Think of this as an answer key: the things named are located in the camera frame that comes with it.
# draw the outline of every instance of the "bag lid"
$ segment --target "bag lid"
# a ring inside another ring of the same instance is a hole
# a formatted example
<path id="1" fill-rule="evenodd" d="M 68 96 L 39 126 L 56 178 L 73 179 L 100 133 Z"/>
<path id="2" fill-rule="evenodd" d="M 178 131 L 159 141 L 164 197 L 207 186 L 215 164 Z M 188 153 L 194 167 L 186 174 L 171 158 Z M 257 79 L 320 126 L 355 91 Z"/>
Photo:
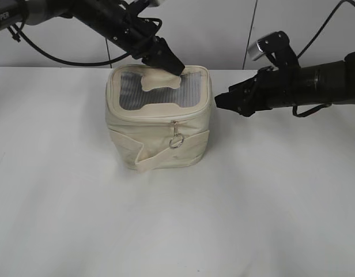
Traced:
<path id="1" fill-rule="evenodd" d="M 110 112 L 125 120 L 158 120 L 192 116 L 210 106 L 206 68 L 187 66 L 180 77 L 144 65 L 114 70 L 107 86 Z"/>

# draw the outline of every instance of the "bag handle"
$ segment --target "bag handle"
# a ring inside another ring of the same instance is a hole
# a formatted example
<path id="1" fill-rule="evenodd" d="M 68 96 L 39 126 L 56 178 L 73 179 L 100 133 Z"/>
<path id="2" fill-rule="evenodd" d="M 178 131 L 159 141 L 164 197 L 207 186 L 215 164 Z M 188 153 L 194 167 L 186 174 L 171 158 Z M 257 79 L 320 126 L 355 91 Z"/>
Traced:
<path id="1" fill-rule="evenodd" d="M 146 92 L 165 87 L 178 89 L 181 83 L 181 77 L 156 68 L 146 70 L 142 77 L 142 89 Z"/>

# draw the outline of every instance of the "metal ring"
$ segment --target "metal ring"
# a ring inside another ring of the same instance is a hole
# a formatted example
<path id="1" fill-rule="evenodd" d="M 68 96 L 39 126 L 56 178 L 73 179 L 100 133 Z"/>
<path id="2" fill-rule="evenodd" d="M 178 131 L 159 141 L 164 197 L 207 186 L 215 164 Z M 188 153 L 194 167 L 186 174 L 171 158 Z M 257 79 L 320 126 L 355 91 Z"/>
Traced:
<path id="1" fill-rule="evenodd" d="M 173 141 L 174 141 L 174 139 L 176 139 L 176 138 L 180 138 L 180 142 L 179 142 L 178 145 L 173 146 Z M 184 140 L 185 140 L 185 138 L 184 138 L 183 134 L 176 134 L 176 135 L 174 135 L 174 137 L 170 140 L 170 148 L 171 148 L 171 149 L 180 148 L 180 147 L 183 145 Z"/>

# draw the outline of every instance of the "bag strap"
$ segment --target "bag strap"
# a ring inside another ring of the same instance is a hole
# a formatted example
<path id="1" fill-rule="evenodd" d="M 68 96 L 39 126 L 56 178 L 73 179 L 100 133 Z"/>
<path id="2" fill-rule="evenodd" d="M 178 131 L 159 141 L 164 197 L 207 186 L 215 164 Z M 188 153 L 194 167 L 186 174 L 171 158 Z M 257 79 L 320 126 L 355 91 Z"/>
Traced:
<path id="1" fill-rule="evenodd" d="M 182 143 L 178 142 L 178 145 L 170 143 L 168 148 L 149 158 L 143 158 L 146 147 L 144 143 L 136 141 L 131 137 L 125 136 L 124 134 L 116 131 L 112 131 L 112 139 L 116 144 L 121 144 L 128 149 L 135 149 L 135 146 L 139 145 L 139 152 L 134 163 L 136 169 L 143 173 L 158 168 L 164 161 L 171 159 L 174 156 L 178 156 L 198 144 L 206 143 L 209 138 L 209 133 L 210 131 L 208 130 L 203 133 L 184 138 Z"/>
<path id="2" fill-rule="evenodd" d="M 190 136 L 188 138 L 185 138 L 181 146 L 178 148 L 168 147 L 151 158 L 140 160 L 139 157 L 141 156 L 141 153 L 144 150 L 144 145 L 143 145 L 142 149 L 140 150 L 137 156 L 137 159 L 135 160 L 135 165 L 137 166 L 137 170 L 139 172 L 146 172 L 158 168 L 158 166 L 162 164 L 162 162 L 164 162 L 165 160 L 168 160 L 174 156 L 178 156 L 180 153 L 187 151 L 187 149 L 197 144 L 207 142 L 209 133 L 210 131 L 208 130 L 203 133 Z"/>

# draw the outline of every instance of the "black cable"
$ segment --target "black cable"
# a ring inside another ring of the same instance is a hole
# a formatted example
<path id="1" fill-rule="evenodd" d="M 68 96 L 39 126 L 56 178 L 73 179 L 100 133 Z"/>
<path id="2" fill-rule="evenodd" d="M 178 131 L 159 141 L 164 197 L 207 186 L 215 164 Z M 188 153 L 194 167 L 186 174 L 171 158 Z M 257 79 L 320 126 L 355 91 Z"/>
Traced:
<path id="1" fill-rule="evenodd" d="M 314 107 L 314 108 L 312 108 L 308 111 L 305 111 L 301 114 L 298 113 L 298 106 L 294 106 L 293 107 L 293 115 L 298 118 L 309 117 L 310 115 L 317 113 L 318 111 L 320 111 L 323 108 L 331 107 L 331 105 L 332 104 L 321 104 L 321 105 L 318 105 L 317 107 Z"/>
<path id="2" fill-rule="evenodd" d="M 139 43 L 139 47 L 143 46 L 144 44 L 146 44 L 152 37 L 154 37 L 156 35 L 156 33 L 161 29 L 162 27 L 162 20 L 160 20 L 159 18 L 146 18 L 152 22 L 157 22 L 158 25 L 157 25 L 157 28 L 156 30 L 153 32 L 153 34 L 151 34 L 148 38 L 142 40 L 140 43 Z M 22 30 L 20 30 L 20 28 L 14 24 L 13 25 L 13 28 L 16 30 L 16 32 L 18 34 L 20 34 L 20 36 L 31 46 L 33 47 L 37 52 L 41 53 L 43 56 L 45 56 L 46 58 L 48 59 L 51 59 L 55 62 L 59 62 L 59 63 L 62 63 L 64 65 L 70 65 L 70 66 L 84 66 L 84 67 L 90 67 L 90 66 L 105 66 L 105 65 L 111 65 L 115 62 L 119 62 L 125 58 L 127 58 L 128 56 L 130 56 L 131 54 L 133 54 L 132 51 L 129 51 L 115 59 L 112 59 L 110 61 L 105 61 L 105 62 L 88 62 L 88 63 L 82 63 L 82 62 L 69 62 L 69 61 L 65 61 L 65 60 L 62 60 L 62 59 L 59 59 L 59 58 L 56 58 L 52 55 L 50 55 L 49 53 L 43 51 L 39 46 L 37 46 L 33 41 L 31 41 L 24 33 Z"/>
<path id="3" fill-rule="evenodd" d="M 251 29 L 250 29 L 249 35 L 248 35 L 246 53 L 244 54 L 244 61 L 243 61 L 243 68 L 242 68 L 243 70 L 244 70 L 244 68 L 245 68 L 245 66 L 246 66 L 246 62 L 247 62 L 248 48 L 249 48 L 249 44 L 251 43 L 251 37 L 252 37 L 254 19 L 255 19 L 255 17 L 256 17 L 257 6 L 258 6 L 258 0 L 256 0 L 255 6 L 254 6 L 253 17 L 252 17 L 252 23 L 251 23 Z"/>
<path id="4" fill-rule="evenodd" d="M 111 60 L 111 55 L 109 54 L 108 39 L 105 38 L 105 41 L 106 41 L 106 48 L 107 48 L 108 60 L 110 61 L 110 60 Z"/>
<path id="5" fill-rule="evenodd" d="M 339 4 L 335 7 L 335 9 L 331 12 L 331 14 L 328 16 L 324 24 L 321 26 L 320 30 L 316 33 L 316 35 L 311 39 L 311 41 L 307 44 L 307 46 L 302 50 L 302 52 L 298 55 L 298 59 L 302 57 L 302 55 L 310 48 L 310 46 L 315 42 L 315 40 L 319 37 L 319 35 L 322 33 L 322 31 L 325 29 L 326 25 L 328 22 L 332 19 L 334 14 L 337 12 L 337 10 L 340 8 L 341 5 L 343 5 L 345 2 L 350 3 L 352 6 L 355 7 L 355 1 L 353 0 L 341 0 Z"/>

